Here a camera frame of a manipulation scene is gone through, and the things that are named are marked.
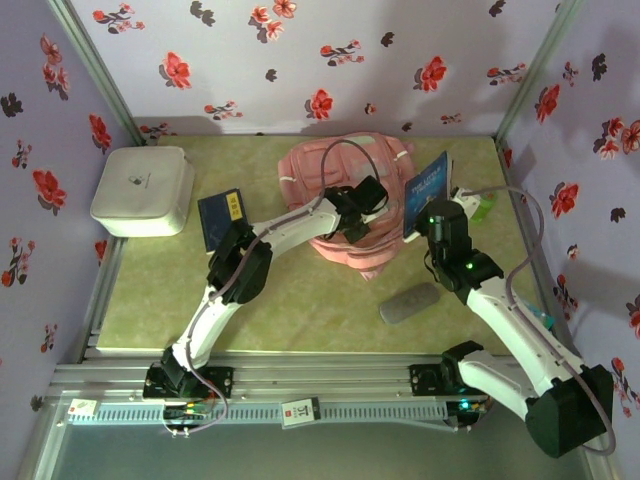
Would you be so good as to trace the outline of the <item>blue Little Prince book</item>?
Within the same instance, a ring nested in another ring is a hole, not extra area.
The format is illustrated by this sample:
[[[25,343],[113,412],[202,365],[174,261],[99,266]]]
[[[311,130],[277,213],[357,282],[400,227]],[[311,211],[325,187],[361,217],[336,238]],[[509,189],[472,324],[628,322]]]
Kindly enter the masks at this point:
[[[443,151],[405,184],[402,237],[404,243],[410,243],[419,236],[415,225],[422,209],[432,200],[450,197],[452,165],[453,160],[449,153]]]

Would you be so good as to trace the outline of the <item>pink backpack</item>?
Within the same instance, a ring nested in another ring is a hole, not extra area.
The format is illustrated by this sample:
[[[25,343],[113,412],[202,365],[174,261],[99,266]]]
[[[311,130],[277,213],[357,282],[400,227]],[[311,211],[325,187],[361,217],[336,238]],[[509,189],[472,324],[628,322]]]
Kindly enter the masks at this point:
[[[344,264],[366,280],[378,276],[403,245],[405,184],[414,177],[412,144],[375,132],[352,133],[303,142],[278,162],[279,185],[290,210],[316,197],[323,187],[357,186],[378,177],[389,194],[387,211],[369,223],[371,232],[351,245],[341,234],[315,237],[309,244],[325,259]]]

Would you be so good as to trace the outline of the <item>grey pencil case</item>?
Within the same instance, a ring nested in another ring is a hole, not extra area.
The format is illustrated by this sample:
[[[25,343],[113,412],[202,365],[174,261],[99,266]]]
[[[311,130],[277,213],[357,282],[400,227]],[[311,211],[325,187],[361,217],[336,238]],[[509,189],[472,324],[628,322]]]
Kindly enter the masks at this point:
[[[435,305],[439,299],[440,294],[434,284],[421,283],[383,301],[379,314],[384,323],[397,325]]]

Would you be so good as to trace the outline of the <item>dark blue notebook yellow label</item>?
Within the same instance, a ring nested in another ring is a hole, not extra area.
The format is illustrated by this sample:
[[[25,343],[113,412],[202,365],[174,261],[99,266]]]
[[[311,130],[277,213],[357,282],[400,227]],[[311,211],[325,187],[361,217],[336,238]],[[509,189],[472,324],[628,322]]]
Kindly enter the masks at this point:
[[[201,230],[207,254],[212,254],[231,224],[245,220],[246,211],[238,188],[197,200]]]

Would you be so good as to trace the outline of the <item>green plastic bottle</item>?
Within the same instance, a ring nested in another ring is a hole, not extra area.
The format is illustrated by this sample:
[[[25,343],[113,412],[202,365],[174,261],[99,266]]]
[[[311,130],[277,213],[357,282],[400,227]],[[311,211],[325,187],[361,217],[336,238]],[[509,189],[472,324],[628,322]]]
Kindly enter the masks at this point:
[[[478,196],[478,207],[471,216],[470,221],[473,223],[482,222],[494,208],[498,199],[495,192],[485,192]]]

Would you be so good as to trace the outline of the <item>green marbled table mat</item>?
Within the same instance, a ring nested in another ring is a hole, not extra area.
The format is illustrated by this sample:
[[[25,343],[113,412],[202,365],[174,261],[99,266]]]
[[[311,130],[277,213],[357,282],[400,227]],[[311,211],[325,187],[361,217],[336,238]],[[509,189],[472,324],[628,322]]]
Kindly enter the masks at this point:
[[[240,190],[248,218],[273,219],[286,210],[278,161],[294,136],[170,136],[195,167],[193,195]],[[373,279],[323,258],[302,244],[271,266],[261,294],[241,307],[216,342],[219,351],[368,352],[438,354],[467,340],[496,355],[506,346],[455,295],[396,325],[379,314],[387,299],[431,280],[424,239],[404,245]],[[177,235],[132,238],[124,246],[117,280],[97,346],[104,352],[160,352],[186,329],[206,285],[208,257],[200,220],[191,211]]]

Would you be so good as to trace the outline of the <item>white label card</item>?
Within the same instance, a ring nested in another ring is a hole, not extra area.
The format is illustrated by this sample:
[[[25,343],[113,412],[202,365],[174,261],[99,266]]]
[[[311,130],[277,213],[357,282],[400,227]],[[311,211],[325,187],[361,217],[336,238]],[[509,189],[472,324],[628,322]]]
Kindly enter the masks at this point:
[[[295,428],[312,424],[321,418],[317,397],[293,400],[281,404],[282,427]]]

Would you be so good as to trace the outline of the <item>white storage box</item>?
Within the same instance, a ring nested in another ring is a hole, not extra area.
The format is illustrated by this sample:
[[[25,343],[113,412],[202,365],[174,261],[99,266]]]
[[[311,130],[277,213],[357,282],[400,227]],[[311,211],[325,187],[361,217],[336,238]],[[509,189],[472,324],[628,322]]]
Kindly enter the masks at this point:
[[[195,169],[176,146],[127,147],[107,158],[90,207],[114,237],[166,237],[187,221]]]

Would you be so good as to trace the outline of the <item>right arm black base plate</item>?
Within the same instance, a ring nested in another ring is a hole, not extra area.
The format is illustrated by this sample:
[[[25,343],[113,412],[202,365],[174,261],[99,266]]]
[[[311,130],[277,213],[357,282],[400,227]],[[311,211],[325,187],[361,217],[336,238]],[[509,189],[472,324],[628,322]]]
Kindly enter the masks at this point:
[[[413,396],[480,396],[485,392],[451,379],[440,364],[412,364],[409,383]]]

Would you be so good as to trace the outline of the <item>aluminium mounting rail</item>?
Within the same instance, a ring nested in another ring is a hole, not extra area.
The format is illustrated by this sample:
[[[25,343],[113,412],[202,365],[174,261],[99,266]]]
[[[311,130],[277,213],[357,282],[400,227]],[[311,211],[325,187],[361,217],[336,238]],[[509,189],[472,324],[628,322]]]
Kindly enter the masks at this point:
[[[46,394],[92,399],[178,404],[186,401],[145,400],[148,369],[161,357],[95,357],[79,364],[60,365]],[[409,383],[412,364],[440,364],[440,355],[400,354],[219,354],[205,367],[234,369],[231,403],[280,402],[316,396],[322,401],[400,402],[420,399],[457,402],[480,396],[413,396]],[[511,356],[494,356],[508,366]]]

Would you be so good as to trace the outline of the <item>aluminium corner post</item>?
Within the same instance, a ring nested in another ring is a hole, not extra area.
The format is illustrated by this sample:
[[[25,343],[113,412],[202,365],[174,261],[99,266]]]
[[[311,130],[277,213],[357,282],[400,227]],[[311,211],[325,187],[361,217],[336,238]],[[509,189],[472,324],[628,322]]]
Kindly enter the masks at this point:
[[[517,117],[525,109],[525,102],[533,92],[536,82],[542,77],[555,51],[571,29],[572,23],[587,0],[558,0],[558,9],[543,38],[516,96],[509,105],[499,127],[493,136],[496,143],[502,143],[512,130]]]
[[[136,146],[143,146],[145,140],[134,121],[134,117],[98,49],[83,26],[71,0],[46,0],[46,3],[69,38],[119,125],[127,131]]]

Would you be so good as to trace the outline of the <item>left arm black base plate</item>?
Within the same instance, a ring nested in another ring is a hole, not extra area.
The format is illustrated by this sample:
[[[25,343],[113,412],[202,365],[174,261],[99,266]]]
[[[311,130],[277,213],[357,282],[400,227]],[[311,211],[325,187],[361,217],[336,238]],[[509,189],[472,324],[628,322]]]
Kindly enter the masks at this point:
[[[182,367],[170,374],[163,365],[159,363],[152,364],[146,373],[142,397],[145,400],[201,400],[213,394],[209,384],[212,384],[224,398],[229,399],[231,397],[233,368],[224,366],[203,367],[197,373],[205,382],[202,382],[194,373]]]

